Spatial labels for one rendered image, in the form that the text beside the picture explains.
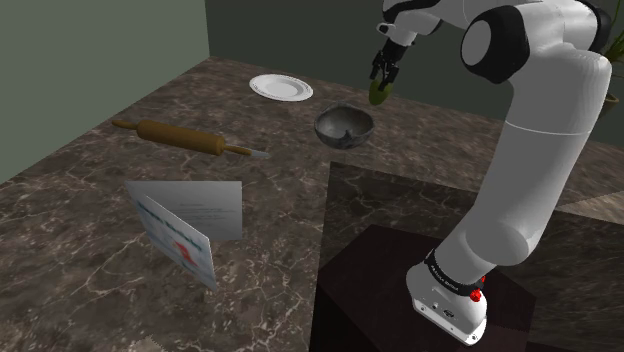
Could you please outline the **brown wooden rolling pin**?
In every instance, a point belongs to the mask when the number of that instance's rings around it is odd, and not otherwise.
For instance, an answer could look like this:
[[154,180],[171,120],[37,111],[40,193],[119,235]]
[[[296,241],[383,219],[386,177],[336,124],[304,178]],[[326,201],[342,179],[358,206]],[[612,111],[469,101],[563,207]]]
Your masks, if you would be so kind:
[[119,128],[135,130],[140,138],[148,141],[215,156],[220,156],[225,151],[229,151],[244,156],[263,158],[269,157],[267,152],[257,151],[241,146],[228,145],[222,136],[172,126],[152,120],[141,120],[138,123],[113,120],[112,124]]

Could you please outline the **potted green plant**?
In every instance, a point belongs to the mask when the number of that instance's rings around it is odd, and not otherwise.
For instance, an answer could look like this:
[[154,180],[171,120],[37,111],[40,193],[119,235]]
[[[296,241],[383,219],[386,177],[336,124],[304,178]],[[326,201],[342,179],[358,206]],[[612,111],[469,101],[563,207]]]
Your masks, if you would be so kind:
[[[611,79],[617,78],[624,80],[624,73],[618,74],[616,68],[624,67],[624,30],[615,36],[613,41],[603,50],[603,56],[609,60],[612,66]],[[603,106],[601,108],[598,119],[605,117],[619,103],[619,98],[607,91]]]

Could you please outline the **dark grey bowl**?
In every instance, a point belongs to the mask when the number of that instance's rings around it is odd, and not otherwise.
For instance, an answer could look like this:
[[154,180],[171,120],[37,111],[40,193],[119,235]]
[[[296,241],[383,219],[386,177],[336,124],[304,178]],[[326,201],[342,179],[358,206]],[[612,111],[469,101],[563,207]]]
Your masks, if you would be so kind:
[[346,102],[334,102],[326,107],[314,121],[314,131],[326,146],[353,149],[372,135],[375,123],[364,110]]

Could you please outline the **dark robot stand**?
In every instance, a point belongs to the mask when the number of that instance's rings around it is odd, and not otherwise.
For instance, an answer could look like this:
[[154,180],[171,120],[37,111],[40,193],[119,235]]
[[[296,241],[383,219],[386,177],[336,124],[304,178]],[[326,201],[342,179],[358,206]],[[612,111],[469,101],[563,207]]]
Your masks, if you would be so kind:
[[536,299],[498,271],[488,325],[467,348],[414,311],[405,275],[438,241],[371,225],[319,271],[309,352],[549,352],[528,339]]

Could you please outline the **open white greeting card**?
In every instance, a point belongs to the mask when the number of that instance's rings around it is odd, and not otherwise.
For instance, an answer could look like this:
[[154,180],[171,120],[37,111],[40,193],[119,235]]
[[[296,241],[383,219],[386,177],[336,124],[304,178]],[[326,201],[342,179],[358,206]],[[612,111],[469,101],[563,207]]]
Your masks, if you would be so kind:
[[211,243],[242,238],[240,181],[126,181],[151,243],[210,290]]

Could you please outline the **white plate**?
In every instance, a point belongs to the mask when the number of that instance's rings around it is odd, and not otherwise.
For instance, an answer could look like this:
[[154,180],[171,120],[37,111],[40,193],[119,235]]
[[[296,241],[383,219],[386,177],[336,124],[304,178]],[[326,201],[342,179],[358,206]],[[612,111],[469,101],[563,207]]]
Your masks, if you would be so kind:
[[313,96],[313,88],[295,77],[263,74],[252,78],[249,87],[258,95],[283,102],[300,102]]

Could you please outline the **green round fruit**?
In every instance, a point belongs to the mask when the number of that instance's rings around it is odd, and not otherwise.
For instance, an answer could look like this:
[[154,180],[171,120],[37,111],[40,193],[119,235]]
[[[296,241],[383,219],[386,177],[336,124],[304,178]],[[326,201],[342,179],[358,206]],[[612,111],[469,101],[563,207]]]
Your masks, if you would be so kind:
[[374,106],[382,104],[390,96],[392,90],[392,83],[384,84],[379,79],[373,80],[369,86],[369,103]]

